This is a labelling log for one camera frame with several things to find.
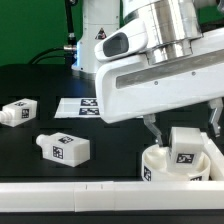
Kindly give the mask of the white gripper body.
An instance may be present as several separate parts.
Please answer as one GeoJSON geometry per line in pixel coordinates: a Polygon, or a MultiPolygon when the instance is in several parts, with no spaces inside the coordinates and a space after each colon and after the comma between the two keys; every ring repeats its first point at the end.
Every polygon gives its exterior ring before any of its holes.
{"type": "Polygon", "coordinates": [[[224,27],[148,48],[155,36],[136,19],[100,41],[95,77],[101,118],[114,123],[224,97],[224,27]]]}

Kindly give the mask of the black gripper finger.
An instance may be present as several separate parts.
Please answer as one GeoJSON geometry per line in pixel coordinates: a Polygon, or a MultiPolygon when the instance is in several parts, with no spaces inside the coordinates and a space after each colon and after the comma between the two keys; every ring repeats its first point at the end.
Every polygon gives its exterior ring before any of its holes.
{"type": "Polygon", "coordinates": [[[154,134],[156,137],[156,143],[162,147],[163,140],[162,140],[162,133],[159,128],[155,125],[156,116],[154,114],[148,114],[143,116],[143,121],[145,126],[154,134]]]}
{"type": "Polygon", "coordinates": [[[223,111],[223,100],[221,98],[212,99],[208,102],[211,109],[211,115],[209,118],[209,124],[212,128],[213,135],[219,137],[221,133],[221,127],[218,122],[223,111]]]}

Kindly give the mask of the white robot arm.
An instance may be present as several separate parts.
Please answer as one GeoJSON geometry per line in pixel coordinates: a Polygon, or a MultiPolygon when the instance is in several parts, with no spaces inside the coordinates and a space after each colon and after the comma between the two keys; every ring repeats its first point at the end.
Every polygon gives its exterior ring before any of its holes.
{"type": "Polygon", "coordinates": [[[155,114],[201,102],[215,136],[224,100],[224,27],[203,32],[197,10],[224,0],[123,0],[124,26],[94,36],[99,113],[107,123],[141,116],[158,142],[155,114]]]}

